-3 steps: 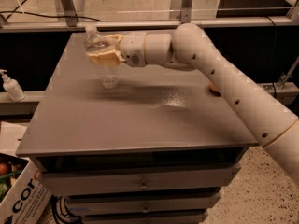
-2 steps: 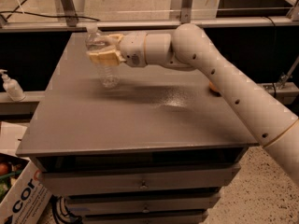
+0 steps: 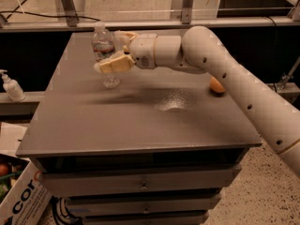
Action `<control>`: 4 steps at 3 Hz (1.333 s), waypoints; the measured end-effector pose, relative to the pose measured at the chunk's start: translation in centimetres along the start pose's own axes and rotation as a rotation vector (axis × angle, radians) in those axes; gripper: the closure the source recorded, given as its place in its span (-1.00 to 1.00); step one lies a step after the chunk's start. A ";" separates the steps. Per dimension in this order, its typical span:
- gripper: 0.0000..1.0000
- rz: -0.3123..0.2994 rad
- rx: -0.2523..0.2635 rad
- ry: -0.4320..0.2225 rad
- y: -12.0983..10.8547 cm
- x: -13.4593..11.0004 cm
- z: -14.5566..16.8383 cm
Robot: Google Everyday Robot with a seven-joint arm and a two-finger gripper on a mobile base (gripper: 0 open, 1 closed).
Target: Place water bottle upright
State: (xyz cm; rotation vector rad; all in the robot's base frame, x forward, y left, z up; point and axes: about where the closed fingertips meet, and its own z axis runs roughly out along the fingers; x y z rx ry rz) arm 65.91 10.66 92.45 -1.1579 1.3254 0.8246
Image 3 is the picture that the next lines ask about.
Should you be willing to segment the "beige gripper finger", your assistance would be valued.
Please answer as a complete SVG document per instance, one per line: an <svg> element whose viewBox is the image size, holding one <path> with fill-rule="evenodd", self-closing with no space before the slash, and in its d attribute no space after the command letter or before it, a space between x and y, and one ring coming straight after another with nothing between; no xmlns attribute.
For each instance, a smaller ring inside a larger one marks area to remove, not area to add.
<svg viewBox="0 0 300 225"><path fill-rule="evenodd" d="M94 64L94 70L98 73L126 72L135 66L135 61L130 54L118 51L109 58Z"/></svg>
<svg viewBox="0 0 300 225"><path fill-rule="evenodd" d="M116 50L123 51L124 53L129 53L131 41L138 36L137 33L129 31L115 31L113 34Z"/></svg>

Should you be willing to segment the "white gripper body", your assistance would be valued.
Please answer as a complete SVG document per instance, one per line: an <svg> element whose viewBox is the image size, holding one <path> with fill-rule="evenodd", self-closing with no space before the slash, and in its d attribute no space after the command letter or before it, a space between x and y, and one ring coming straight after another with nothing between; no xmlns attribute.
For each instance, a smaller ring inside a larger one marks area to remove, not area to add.
<svg viewBox="0 0 300 225"><path fill-rule="evenodd" d="M129 46L130 55L138 68L156 68L154 47L157 36L157 34L140 34L131 41Z"/></svg>

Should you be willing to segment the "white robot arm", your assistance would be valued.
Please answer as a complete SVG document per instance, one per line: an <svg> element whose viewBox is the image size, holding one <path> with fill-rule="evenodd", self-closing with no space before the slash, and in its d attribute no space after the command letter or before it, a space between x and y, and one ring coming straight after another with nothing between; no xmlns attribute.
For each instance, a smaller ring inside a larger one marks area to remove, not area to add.
<svg viewBox="0 0 300 225"><path fill-rule="evenodd" d="M95 71L159 67L215 77L281 160L300 177L300 111L240 65L217 35L193 26L183 35L94 30Z"/></svg>

